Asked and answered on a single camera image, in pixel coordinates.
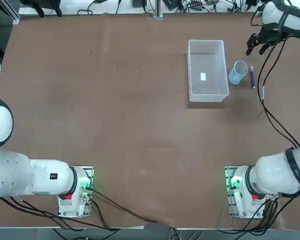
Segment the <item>blue cup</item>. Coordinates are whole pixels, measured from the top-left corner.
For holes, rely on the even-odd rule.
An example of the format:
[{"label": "blue cup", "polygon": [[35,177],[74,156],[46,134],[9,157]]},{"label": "blue cup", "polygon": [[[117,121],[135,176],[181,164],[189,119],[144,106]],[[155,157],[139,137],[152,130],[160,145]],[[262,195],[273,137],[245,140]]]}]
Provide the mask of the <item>blue cup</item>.
[{"label": "blue cup", "polygon": [[237,85],[247,75],[248,66],[244,61],[236,61],[231,72],[229,73],[229,82]]}]

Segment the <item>pen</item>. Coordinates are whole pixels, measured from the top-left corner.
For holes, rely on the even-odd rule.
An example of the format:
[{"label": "pen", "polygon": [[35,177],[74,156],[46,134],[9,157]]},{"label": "pen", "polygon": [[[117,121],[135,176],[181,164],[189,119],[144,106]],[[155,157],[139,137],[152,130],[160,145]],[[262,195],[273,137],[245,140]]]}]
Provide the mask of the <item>pen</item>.
[{"label": "pen", "polygon": [[250,67],[250,72],[251,72],[251,87],[255,89],[256,85],[255,85],[255,76],[254,76],[254,66]]}]

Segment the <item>floor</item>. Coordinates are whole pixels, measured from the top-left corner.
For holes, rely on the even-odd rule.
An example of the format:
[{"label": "floor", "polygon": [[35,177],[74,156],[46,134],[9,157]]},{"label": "floor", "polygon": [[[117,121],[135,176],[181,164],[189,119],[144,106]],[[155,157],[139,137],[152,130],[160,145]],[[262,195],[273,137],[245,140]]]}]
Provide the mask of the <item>floor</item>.
[{"label": "floor", "polygon": [[[169,238],[169,227],[160,224],[149,224],[144,229],[122,229],[114,234],[109,240],[167,240]],[[66,239],[72,240],[77,237],[91,237],[94,240],[100,240],[109,235],[109,232],[101,229],[85,229],[81,232],[73,232],[70,230],[58,230]],[[189,240],[193,230],[182,230],[181,239]],[[197,233],[192,240],[199,236],[201,230]],[[0,240],[16,239],[22,240],[61,240],[52,229],[0,229]],[[235,240],[237,235],[225,234],[217,230],[205,230],[200,237],[200,240]],[[263,236],[253,236],[246,234],[240,240],[300,240],[300,231],[292,230],[269,230]]]},{"label": "floor", "polygon": [[[19,8],[19,0],[10,0],[10,3],[16,8]],[[12,21],[0,11],[0,46],[3,50],[6,49],[10,32],[12,29]],[[166,240],[169,237],[170,228],[160,224],[148,224],[144,229],[122,229],[110,240]],[[80,236],[90,236],[93,239],[102,239],[109,233],[101,229],[85,229],[81,232],[73,232],[70,230],[58,230],[66,239],[73,239]],[[181,239],[188,240],[194,233],[193,230],[182,230]],[[201,240],[234,240],[237,235],[230,235],[218,232],[217,230],[205,230],[203,235],[200,237]],[[41,229],[0,229],[0,240],[7,239],[23,239],[23,240],[61,240],[52,229],[41,228]],[[269,230],[265,235],[261,237],[252,236],[246,234],[241,240],[300,240],[300,231],[292,230]]]}]

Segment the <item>metal mounting plate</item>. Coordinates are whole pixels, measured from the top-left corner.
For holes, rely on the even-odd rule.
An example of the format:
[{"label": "metal mounting plate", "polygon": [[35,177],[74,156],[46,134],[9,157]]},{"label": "metal mounting plate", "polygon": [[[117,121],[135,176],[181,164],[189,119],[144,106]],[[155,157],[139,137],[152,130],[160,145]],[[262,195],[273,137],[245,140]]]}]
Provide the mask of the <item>metal mounting plate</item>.
[{"label": "metal mounting plate", "polygon": [[239,218],[239,214],[236,208],[236,200],[232,190],[230,190],[230,181],[231,178],[235,175],[236,170],[239,166],[225,166],[224,173],[225,173],[225,184],[226,184],[226,192],[228,198],[228,205],[229,205],[229,213],[231,218]]}]

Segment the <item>table surface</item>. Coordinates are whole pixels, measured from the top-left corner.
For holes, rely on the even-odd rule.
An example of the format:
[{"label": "table surface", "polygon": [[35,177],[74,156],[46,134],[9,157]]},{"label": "table surface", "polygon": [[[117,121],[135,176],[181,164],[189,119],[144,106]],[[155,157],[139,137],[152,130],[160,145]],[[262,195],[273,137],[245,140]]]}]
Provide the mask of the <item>table surface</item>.
[{"label": "table surface", "polygon": [[[247,39],[260,30],[250,26],[251,16],[23,18],[13,27],[0,76],[0,98],[15,123],[5,148],[94,165],[95,188],[139,215],[178,228],[217,228],[227,195],[225,166],[254,164],[290,146],[264,114],[258,117],[262,107],[250,77],[230,85],[223,103],[188,100],[190,39],[223,40],[228,72],[237,60],[259,72],[265,56],[245,56]],[[265,101],[300,142],[300,40],[287,42]],[[26,199],[58,210],[55,196]],[[144,224],[99,203],[110,226]],[[222,228],[230,228],[227,208]],[[100,223],[95,209],[85,221]],[[54,223],[0,201],[0,227],[44,226]],[[274,227],[300,229],[300,198]]]}]

